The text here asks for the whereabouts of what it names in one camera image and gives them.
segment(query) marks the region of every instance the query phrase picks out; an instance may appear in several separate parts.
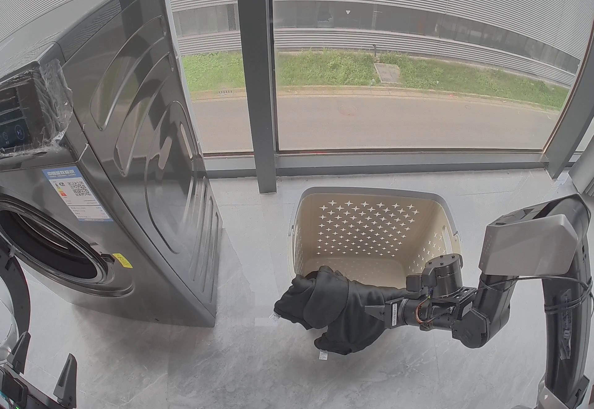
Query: washing machine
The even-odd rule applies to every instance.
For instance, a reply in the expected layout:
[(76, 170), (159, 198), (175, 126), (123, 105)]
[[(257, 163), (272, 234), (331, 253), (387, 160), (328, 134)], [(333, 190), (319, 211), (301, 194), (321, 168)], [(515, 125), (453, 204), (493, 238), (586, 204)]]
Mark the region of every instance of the washing machine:
[(73, 0), (0, 42), (0, 245), (75, 305), (213, 326), (222, 221), (165, 0)]

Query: black garment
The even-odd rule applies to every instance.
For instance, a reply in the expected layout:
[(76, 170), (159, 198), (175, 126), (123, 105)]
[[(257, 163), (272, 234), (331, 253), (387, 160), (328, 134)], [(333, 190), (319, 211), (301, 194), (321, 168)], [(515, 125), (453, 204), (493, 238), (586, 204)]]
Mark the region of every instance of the black garment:
[(305, 277), (297, 275), (274, 304), (281, 317), (306, 330), (328, 326), (314, 341), (320, 350), (349, 354), (371, 345), (384, 323), (365, 313), (365, 305), (383, 305), (406, 294), (404, 288), (376, 287), (348, 280), (327, 265)]

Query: yellow warning sticker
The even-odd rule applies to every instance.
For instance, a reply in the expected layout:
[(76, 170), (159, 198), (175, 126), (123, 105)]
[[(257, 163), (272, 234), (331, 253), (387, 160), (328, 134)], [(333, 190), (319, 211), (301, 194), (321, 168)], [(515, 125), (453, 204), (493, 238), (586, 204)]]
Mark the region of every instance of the yellow warning sticker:
[(124, 256), (122, 256), (119, 252), (116, 252), (114, 254), (112, 254), (117, 260), (119, 260), (119, 263), (122, 264), (122, 267), (125, 267), (126, 269), (131, 269), (132, 268), (132, 264), (130, 264), (130, 261), (128, 259), (126, 259)]

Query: gray tile floor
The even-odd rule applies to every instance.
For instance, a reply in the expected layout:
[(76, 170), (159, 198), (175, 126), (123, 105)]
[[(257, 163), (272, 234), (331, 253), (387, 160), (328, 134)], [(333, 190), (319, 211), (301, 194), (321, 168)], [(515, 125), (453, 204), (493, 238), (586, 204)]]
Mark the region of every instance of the gray tile floor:
[[(225, 224), (216, 326), (174, 327), (103, 315), (74, 307), (30, 279), (27, 378), (51, 394), (73, 353), (81, 409), (532, 407), (545, 362), (537, 281), (518, 283), (509, 323), (478, 350), (464, 348), (447, 332), (404, 327), (384, 332), (364, 351), (319, 361), (313, 340), (321, 331), (268, 320), (291, 282), (293, 210), (305, 189), (319, 185), (440, 194), (462, 237), (467, 285), (479, 276), (486, 224), (573, 191), (567, 175), (554, 182), (540, 170), (284, 178), (274, 195), (258, 194), (254, 179), (214, 181)], [(588, 360), (590, 376), (593, 361)]]

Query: asphalt road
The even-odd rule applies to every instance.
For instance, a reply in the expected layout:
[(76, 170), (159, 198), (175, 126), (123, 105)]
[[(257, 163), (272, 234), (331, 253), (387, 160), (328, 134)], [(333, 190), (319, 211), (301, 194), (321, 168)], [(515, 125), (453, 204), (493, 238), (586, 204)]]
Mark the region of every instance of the asphalt road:
[[(247, 101), (194, 102), (205, 152), (252, 150)], [(282, 150), (542, 148), (558, 113), (481, 99), (279, 96)]]

